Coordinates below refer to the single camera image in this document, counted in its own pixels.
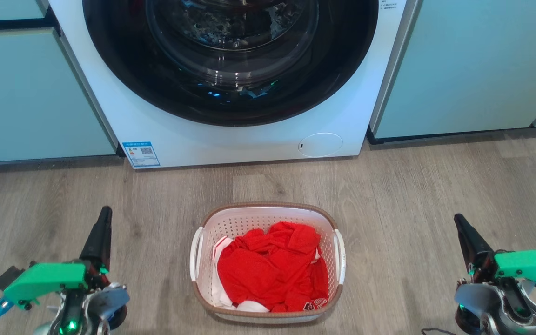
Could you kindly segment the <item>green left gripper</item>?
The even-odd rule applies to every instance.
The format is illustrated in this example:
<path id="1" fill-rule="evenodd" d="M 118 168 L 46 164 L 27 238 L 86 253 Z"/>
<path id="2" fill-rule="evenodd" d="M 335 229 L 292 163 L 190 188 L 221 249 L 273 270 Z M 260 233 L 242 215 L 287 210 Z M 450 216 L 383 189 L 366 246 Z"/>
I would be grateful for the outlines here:
<path id="1" fill-rule="evenodd" d="M 78 291 L 87 295 L 109 286 L 106 275 L 110 270 L 112 215 L 110 206 L 101 208 L 80 253 L 80 260 L 32 262 L 27 269 L 9 267 L 2 274 L 2 297 L 23 307 L 53 292 Z"/>

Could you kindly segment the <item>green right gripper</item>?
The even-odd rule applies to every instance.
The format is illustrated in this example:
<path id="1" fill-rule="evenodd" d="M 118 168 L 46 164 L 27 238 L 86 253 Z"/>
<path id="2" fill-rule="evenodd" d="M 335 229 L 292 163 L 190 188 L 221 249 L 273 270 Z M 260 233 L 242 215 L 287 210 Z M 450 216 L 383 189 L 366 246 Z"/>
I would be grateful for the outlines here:
<path id="1" fill-rule="evenodd" d="M 528 280 L 536 287 L 536 250 L 494 253 L 463 214 L 455 214 L 454 222 L 464 264 L 474 283 L 489 283 L 499 288 L 505 280 Z"/>

